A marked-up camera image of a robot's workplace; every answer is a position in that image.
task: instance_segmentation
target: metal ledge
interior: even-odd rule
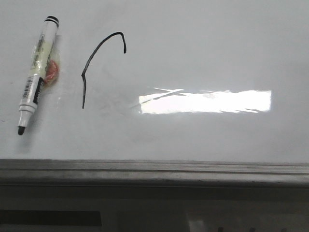
[[[0,185],[309,187],[309,164],[0,159]]]

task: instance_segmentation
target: whiteboard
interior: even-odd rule
[[[0,158],[309,162],[308,8],[306,0],[2,0]],[[19,136],[30,56],[49,15],[60,24],[60,76]],[[117,36],[101,47],[82,109],[84,65],[117,31],[127,53]],[[218,113],[195,101],[246,91],[268,93],[268,106]],[[179,110],[184,99],[196,108]]]

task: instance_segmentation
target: black marker line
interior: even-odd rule
[[[104,44],[108,39],[110,39],[111,37],[115,36],[115,35],[121,35],[121,38],[124,42],[124,53],[126,53],[126,42],[125,42],[125,36],[123,35],[122,32],[115,32],[111,35],[109,35],[108,37],[106,37],[104,40],[102,40],[98,46],[96,47],[96,49],[93,51],[93,53],[91,54],[91,56],[89,57],[86,65],[85,65],[85,68],[83,70],[83,73],[82,73],[82,79],[83,79],[83,83],[84,83],[84,91],[83,91],[83,108],[84,108],[84,105],[85,105],[85,98],[86,98],[86,77],[85,77],[85,73],[88,69],[88,66],[90,64],[90,61],[92,60],[93,56],[97,53],[98,49],[102,46],[102,44]]]

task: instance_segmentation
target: black band on cap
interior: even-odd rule
[[[54,16],[48,16],[48,17],[45,19],[45,21],[54,22],[54,23],[56,23],[57,28],[59,27],[59,20],[58,20],[56,17],[54,17]]]

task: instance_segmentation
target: marker barrel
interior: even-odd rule
[[[19,105],[19,127],[27,127],[31,115],[37,108],[58,26],[59,21],[53,16],[47,17],[44,21],[42,32],[33,54],[24,94]]]

